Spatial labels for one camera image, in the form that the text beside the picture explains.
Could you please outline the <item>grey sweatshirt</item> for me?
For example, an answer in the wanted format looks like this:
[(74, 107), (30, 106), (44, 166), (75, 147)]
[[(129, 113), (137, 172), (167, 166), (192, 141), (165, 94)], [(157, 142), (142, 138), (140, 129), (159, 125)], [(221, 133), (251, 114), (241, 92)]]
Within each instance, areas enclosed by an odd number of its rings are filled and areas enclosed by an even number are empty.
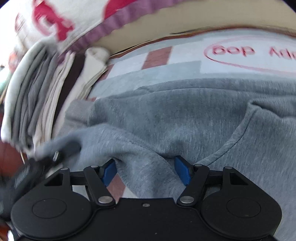
[(78, 129), (43, 144), (53, 154), (69, 141), (81, 151), (73, 171), (115, 159), (139, 198), (178, 198), (184, 184), (173, 159), (214, 170), (232, 166), (281, 206), (279, 240), (295, 240), (295, 79), (193, 79), (140, 87), (70, 106)]

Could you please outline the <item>stack of folded clothes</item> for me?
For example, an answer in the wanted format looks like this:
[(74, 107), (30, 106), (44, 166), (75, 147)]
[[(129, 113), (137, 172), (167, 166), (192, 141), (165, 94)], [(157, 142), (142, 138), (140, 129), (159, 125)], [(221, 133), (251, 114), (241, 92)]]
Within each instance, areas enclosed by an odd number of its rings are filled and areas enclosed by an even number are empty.
[(54, 43), (35, 43), (8, 85), (1, 140), (29, 153), (55, 137), (70, 103), (88, 96), (109, 56), (107, 49), (91, 47), (81, 54), (69, 51), (59, 63)]

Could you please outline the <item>checkered happy dog rug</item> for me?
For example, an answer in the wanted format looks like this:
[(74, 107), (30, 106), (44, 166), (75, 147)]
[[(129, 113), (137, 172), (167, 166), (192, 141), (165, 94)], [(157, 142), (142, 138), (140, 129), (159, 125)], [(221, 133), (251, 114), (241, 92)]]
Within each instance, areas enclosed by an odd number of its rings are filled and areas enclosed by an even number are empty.
[(213, 31), (137, 47), (110, 58), (89, 97), (197, 78), (295, 78), (295, 38), (261, 30)]

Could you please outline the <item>bear print bed quilt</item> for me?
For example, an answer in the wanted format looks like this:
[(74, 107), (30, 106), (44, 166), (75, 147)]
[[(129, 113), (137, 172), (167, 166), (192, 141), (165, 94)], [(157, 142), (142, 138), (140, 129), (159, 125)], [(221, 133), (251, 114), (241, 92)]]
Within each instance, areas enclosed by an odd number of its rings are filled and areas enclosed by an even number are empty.
[(16, 1), (15, 50), (48, 39), (61, 57), (80, 52), (140, 17), (185, 1)]

